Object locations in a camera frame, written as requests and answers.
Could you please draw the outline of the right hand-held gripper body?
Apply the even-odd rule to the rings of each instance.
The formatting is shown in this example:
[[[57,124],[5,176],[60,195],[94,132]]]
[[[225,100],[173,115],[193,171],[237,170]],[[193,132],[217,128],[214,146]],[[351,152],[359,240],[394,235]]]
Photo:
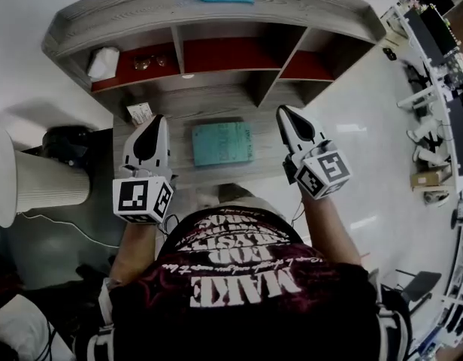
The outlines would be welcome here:
[[[325,135],[319,121],[304,110],[281,105],[276,120],[289,153],[283,161],[287,180],[312,199],[337,192],[353,176],[342,150]]]

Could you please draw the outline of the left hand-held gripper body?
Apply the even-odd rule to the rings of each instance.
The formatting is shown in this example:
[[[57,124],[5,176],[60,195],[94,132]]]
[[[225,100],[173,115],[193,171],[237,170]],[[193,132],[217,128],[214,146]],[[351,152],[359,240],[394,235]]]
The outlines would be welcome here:
[[[113,213],[137,224],[160,224],[171,198],[168,123],[161,114],[141,124],[126,140],[120,171],[113,180]]]

